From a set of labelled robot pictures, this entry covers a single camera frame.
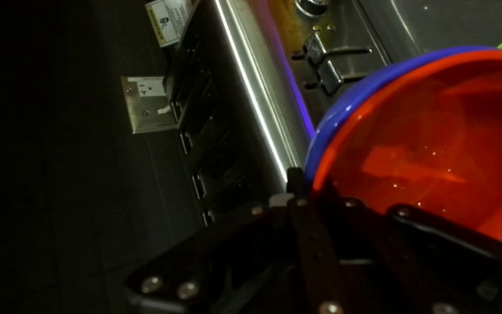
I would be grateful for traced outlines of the metal wall socket plate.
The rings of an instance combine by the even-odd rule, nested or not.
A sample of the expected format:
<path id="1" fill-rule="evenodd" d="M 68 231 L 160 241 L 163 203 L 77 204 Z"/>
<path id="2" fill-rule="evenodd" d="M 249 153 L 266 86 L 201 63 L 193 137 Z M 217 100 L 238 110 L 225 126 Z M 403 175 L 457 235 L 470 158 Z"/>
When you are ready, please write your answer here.
<path id="1" fill-rule="evenodd" d="M 133 134 L 177 129 L 163 80 L 164 77 L 120 77 Z"/>

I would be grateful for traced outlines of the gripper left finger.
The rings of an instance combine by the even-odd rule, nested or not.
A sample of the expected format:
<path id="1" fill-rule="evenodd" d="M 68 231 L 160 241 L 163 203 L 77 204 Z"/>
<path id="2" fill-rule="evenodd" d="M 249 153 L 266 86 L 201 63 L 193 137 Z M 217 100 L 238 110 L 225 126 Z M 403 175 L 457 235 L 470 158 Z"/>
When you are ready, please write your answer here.
<path id="1" fill-rule="evenodd" d="M 300 168 L 286 192 L 247 203 L 134 270 L 128 314 L 344 314 L 346 287 Z"/>

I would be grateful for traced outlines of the silver round knob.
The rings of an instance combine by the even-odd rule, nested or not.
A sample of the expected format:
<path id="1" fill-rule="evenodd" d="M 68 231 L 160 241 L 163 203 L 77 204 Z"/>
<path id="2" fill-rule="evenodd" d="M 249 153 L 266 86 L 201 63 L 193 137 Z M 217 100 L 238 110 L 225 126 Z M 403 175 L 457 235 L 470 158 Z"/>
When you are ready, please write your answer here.
<path id="1" fill-rule="evenodd" d="M 329 7 L 331 0 L 295 0 L 295 6 L 308 17 L 321 17 Z"/>

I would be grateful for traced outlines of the orange plastic bowl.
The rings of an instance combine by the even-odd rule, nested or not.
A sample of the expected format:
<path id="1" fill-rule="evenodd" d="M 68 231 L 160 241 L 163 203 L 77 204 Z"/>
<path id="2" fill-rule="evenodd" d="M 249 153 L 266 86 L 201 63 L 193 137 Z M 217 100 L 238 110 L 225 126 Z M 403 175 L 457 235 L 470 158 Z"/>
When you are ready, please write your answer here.
<path id="1" fill-rule="evenodd" d="M 502 241 L 502 50 L 430 62 L 361 101 L 314 172 L 313 193 L 330 188 Z"/>

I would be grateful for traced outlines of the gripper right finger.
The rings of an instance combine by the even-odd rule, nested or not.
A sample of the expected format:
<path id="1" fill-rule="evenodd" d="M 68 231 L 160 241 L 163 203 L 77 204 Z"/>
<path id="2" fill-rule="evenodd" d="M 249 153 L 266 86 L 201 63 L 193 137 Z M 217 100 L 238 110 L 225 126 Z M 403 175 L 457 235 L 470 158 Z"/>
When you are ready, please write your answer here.
<path id="1" fill-rule="evenodd" d="M 361 310 L 502 314 L 502 241 L 411 205 L 380 214 L 333 191 L 316 205 Z"/>

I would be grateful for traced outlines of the metal latch bracket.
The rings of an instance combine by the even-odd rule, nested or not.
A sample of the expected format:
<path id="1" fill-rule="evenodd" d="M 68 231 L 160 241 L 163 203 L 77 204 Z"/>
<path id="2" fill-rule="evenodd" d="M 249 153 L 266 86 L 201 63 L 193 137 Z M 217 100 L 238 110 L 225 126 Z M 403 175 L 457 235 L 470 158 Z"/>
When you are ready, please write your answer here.
<path id="1" fill-rule="evenodd" d="M 349 61 L 351 56 L 368 55 L 373 52 L 369 46 L 340 46 L 330 47 L 323 40 L 320 32 L 315 31 L 302 45 L 300 50 L 292 51 L 290 59 L 307 64 L 311 80 L 302 82 L 307 91 L 322 89 L 332 96 L 344 85 L 356 83 L 365 78 L 371 71 L 358 71 Z"/>

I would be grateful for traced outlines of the blue plastic bowl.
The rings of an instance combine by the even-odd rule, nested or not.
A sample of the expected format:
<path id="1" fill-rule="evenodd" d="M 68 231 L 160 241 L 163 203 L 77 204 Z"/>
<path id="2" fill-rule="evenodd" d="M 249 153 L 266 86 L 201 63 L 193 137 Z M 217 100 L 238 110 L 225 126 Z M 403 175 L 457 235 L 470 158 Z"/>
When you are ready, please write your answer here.
<path id="1" fill-rule="evenodd" d="M 331 143 L 338 129 L 371 95 L 402 75 L 410 73 L 412 70 L 430 64 L 431 62 L 464 52 L 489 50 L 496 50 L 496 48 L 490 46 L 444 48 L 408 60 L 396 62 L 375 73 L 369 74 L 366 78 L 355 83 L 345 93 L 336 98 L 336 101 L 329 107 L 313 134 L 304 165 L 304 175 L 308 183 L 312 184 L 314 182 L 315 173 L 317 172 L 324 151 L 329 143 Z"/>

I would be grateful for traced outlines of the white and yellow warning label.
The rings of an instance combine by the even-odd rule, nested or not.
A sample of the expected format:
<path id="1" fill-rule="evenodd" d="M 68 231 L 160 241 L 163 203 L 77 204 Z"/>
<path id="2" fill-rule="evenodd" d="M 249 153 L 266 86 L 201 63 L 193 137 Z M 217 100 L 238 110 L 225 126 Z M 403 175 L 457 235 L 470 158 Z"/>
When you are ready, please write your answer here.
<path id="1" fill-rule="evenodd" d="M 159 46 L 177 44 L 193 10 L 193 0 L 153 0 L 145 4 Z"/>

